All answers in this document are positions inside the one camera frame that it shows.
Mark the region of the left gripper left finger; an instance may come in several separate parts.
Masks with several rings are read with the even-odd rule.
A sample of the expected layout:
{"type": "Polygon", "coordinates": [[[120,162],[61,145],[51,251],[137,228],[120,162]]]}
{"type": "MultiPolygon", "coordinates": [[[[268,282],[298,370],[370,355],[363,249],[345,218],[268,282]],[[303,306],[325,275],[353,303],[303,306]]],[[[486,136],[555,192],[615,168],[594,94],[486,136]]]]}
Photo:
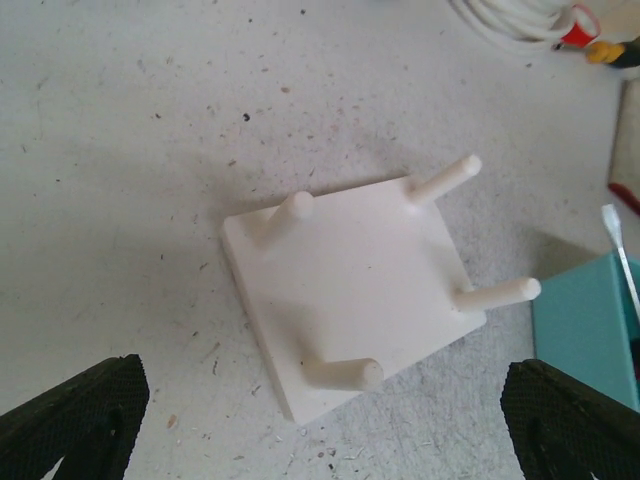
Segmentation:
{"type": "Polygon", "coordinates": [[[139,355],[92,366],[1,416],[1,477],[122,479],[149,398],[139,355]]]}

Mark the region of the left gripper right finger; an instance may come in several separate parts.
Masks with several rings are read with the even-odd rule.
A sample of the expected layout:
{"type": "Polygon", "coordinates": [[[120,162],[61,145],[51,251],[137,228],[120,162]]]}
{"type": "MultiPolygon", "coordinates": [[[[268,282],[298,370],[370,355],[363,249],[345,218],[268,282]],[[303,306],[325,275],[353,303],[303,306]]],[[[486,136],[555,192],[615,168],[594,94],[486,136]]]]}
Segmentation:
{"type": "Polygon", "coordinates": [[[512,363],[500,405],[526,479],[639,477],[639,413],[545,362],[512,363]]]}

